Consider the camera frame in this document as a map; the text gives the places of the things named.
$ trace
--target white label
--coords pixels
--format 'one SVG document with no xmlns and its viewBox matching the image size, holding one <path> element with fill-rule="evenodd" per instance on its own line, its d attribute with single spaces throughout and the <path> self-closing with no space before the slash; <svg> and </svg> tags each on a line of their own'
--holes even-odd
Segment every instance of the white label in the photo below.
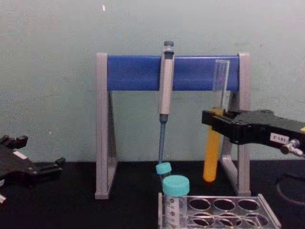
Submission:
<svg viewBox="0 0 305 229">
<path fill-rule="evenodd" d="M 15 151 L 13 154 L 20 157 L 22 160 L 27 159 L 27 156 L 23 155 L 22 153 L 20 153 L 18 151 Z"/>
<path fill-rule="evenodd" d="M 179 198 L 168 197 L 165 200 L 165 216 L 169 224 L 180 225 Z"/>
<path fill-rule="evenodd" d="M 281 144 L 287 144 L 289 142 L 289 137 L 271 133 L 270 141 L 281 143 Z"/>
</svg>

